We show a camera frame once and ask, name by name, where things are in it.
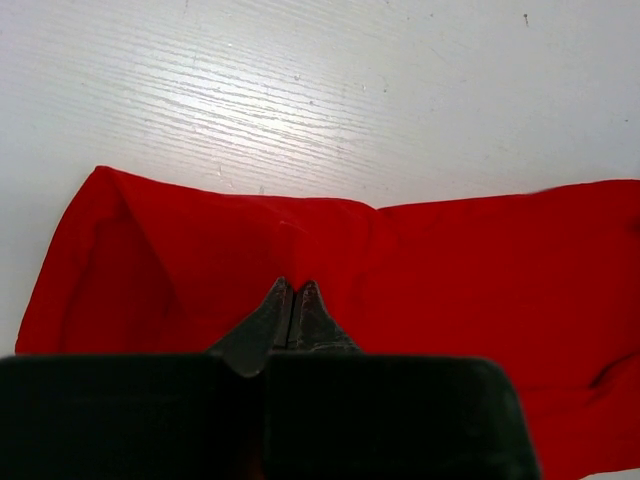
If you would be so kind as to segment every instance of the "wood grain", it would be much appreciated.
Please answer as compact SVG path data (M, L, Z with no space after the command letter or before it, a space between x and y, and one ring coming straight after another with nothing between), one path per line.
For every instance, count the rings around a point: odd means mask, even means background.
M96 164L376 206L640 176L639 19L623 0L0 0L0 351Z

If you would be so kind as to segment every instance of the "white surface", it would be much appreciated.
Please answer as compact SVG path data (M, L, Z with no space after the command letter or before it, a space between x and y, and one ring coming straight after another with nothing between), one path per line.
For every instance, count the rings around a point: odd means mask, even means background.
M0 353L96 164L378 206L640 176L639 25L636 0L0 0Z

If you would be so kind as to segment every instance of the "red fabric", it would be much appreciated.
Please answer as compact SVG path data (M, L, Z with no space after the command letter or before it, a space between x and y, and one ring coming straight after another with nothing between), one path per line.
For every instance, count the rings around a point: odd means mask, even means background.
M100 167L58 226L16 352L202 351L281 275L317 280L368 352L501 364L546 478L640 467L640 181L374 210Z

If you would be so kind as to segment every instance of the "cloth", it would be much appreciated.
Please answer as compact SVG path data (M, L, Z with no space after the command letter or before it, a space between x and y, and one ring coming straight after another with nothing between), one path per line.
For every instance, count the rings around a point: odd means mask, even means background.
M199 352L285 276L370 353L477 355L545 478L640 467L640 181L375 210L99 167L55 232L17 353Z

